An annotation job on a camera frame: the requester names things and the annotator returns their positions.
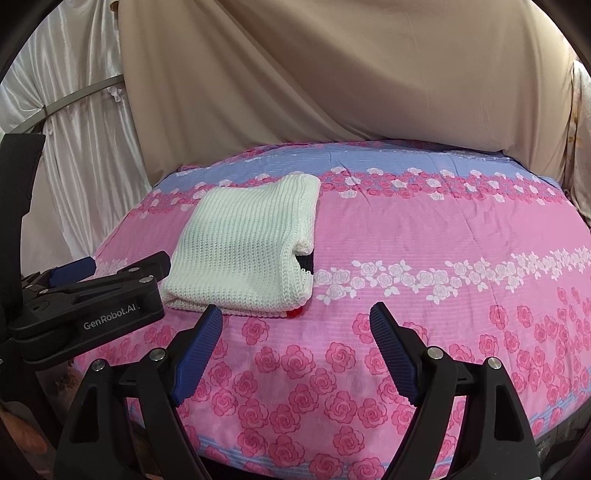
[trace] bed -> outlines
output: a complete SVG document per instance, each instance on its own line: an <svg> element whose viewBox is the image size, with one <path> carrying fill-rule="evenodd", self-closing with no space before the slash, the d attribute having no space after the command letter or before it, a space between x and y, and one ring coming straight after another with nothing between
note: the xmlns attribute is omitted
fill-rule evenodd
<svg viewBox="0 0 591 480"><path fill-rule="evenodd" d="M413 408L369 331L377 301L453 358L500 358L538 439L586 402L589 228L556 182L502 154L406 141L287 144L185 167L103 243L97 275L172 254L209 189L294 171L322 183L313 296L287 319L224 317L206 373L178 409L200 455L278 478L379 479ZM74 366L136 361L198 318L167 310ZM130 405L141 422L137 401ZM457 399L434 478L449 468L463 406Z"/></svg>

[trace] blue gripper pad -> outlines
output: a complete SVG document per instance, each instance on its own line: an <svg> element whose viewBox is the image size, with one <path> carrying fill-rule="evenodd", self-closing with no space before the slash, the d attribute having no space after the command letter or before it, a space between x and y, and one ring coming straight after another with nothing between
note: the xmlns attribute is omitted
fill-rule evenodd
<svg viewBox="0 0 591 480"><path fill-rule="evenodd" d="M170 395L177 407L195 393L213 349L222 334L222 328L222 311L215 306L209 306L191 330L196 333L178 362L176 381Z"/></svg>
<svg viewBox="0 0 591 480"><path fill-rule="evenodd" d="M95 272L95 259L92 257L86 257L82 260L68 263L63 267L57 267L51 274L49 287L56 288L70 283L76 283L85 278L91 277Z"/></svg>
<svg viewBox="0 0 591 480"><path fill-rule="evenodd" d="M383 302L371 308L369 327L398 393L406 397L411 405L418 406L421 392L417 378L417 362L420 362L420 359L405 349L400 335L401 327Z"/></svg>

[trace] pink bedsheet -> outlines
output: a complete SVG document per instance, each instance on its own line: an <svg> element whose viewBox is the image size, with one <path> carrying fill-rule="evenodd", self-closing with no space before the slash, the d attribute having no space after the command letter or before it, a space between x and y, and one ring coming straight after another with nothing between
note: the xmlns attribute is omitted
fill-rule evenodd
<svg viewBox="0 0 591 480"><path fill-rule="evenodd" d="M263 160L271 171L277 158ZM456 359L500 358L536 436L588 398L591 239L584 222L561 191L531 174L511 179L499 166L498 175L460 177L437 162L433 172L356 173L345 164L319 174L313 298L294 319L225 317L197 391L178 410L201 455L279 478L379 479L413 408L398 395L369 331L377 301ZM232 165L224 168L227 176ZM222 184L240 184L224 176ZM244 186L273 179L255 169ZM161 249L172 254L194 206L216 184L159 187L101 247L100 274ZM198 318L169 310L78 357L76 366L85 371L99 357L136 361ZM434 477L449 468L462 409L458 400ZM136 418L138 410L133 401Z"/></svg>

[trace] metal screw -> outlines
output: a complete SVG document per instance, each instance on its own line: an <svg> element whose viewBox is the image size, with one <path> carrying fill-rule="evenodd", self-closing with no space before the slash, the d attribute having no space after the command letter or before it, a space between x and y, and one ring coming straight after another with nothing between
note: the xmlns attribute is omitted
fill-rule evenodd
<svg viewBox="0 0 591 480"><path fill-rule="evenodd" d="M495 370L498 370L503 366L503 364L497 357L492 356L488 359L488 366L494 368Z"/></svg>
<svg viewBox="0 0 591 480"><path fill-rule="evenodd" d="M427 350L427 355L434 360L440 360L443 358L443 351L436 346L432 346L429 350Z"/></svg>
<svg viewBox="0 0 591 480"><path fill-rule="evenodd" d="M150 360L153 362L160 362L166 356L166 350L162 348L155 348L150 352Z"/></svg>
<svg viewBox="0 0 591 480"><path fill-rule="evenodd" d="M92 362L92 365L90 367L95 372L100 372L101 370L104 369L105 365L106 365L105 361L102 358L99 358L98 360L95 360L94 362Z"/></svg>

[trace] knit fabric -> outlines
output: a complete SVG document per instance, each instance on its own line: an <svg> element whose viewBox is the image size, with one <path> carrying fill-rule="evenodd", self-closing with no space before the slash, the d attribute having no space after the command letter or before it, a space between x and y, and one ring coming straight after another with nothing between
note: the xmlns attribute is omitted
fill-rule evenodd
<svg viewBox="0 0 591 480"><path fill-rule="evenodd" d="M207 192L185 226L161 284L163 302L202 312L285 316L312 295L296 255L314 250L320 180L290 174L252 188Z"/></svg>

